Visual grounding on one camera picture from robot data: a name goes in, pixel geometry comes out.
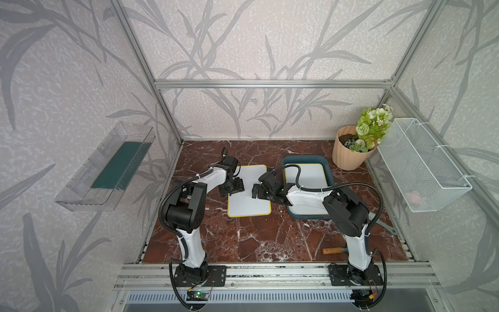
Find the yellow framed whiteboard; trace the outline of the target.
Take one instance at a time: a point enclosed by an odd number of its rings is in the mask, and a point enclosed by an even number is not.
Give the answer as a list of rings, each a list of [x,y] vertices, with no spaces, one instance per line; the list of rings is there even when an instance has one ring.
[[[267,172],[266,165],[242,166],[239,178],[244,184],[244,192],[229,195],[227,215],[230,218],[265,216],[272,212],[271,202],[252,198],[252,188],[259,184],[258,179]]]
[[[310,188],[328,187],[324,167],[320,163],[297,163],[301,168],[299,184]],[[284,169],[283,178],[286,183],[295,183],[298,169],[295,167]],[[310,207],[306,205],[288,206],[288,211],[296,219],[328,218],[326,209],[322,207]]]

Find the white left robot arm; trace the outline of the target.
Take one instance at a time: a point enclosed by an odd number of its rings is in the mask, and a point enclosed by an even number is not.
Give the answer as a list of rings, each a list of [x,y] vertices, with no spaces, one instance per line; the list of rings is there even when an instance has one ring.
[[[244,191],[244,183],[236,172],[238,165],[237,158],[223,155],[222,160],[206,172],[175,185],[160,205],[158,220],[163,228],[177,235],[183,257],[179,270],[189,277],[207,278],[208,264],[199,231],[206,197],[215,188],[222,197]]]

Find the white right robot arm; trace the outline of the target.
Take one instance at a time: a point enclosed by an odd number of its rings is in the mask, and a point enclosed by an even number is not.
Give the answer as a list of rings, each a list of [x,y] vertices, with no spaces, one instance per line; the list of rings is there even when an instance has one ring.
[[[287,168],[298,169],[294,183],[283,184],[276,178],[277,173]],[[253,185],[252,198],[288,206],[323,207],[335,227],[345,236],[349,279],[357,284],[367,281],[374,272],[372,253],[367,249],[368,236],[383,213],[381,192],[371,184],[357,181],[321,189],[304,187],[299,183],[300,174],[301,167],[295,164],[285,165],[278,170],[269,170],[259,177],[258,183]],[[369,220],[368,205],[351,190],[350,187],[353,185],[370,188],[376,193],[379,208],[372,220]]]

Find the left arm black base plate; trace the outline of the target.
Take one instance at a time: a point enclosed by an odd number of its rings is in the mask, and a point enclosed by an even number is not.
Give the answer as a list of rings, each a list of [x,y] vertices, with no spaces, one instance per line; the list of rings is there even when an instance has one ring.
[[[226,283],[227,267],[223,265],[202,264],[200,268],[190,268],[180,264],[174,273],[176,287],[191,287],[201,283],[202,286],[223,287]]]

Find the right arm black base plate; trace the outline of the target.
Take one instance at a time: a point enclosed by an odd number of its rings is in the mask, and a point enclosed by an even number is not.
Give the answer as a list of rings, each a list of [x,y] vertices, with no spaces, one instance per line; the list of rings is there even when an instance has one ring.
[[[384,285],[379,267],[371,263],[366,270],[356,269],[351,264],[338,265],[332,263],[327,267],[332,286],[362,286]]]

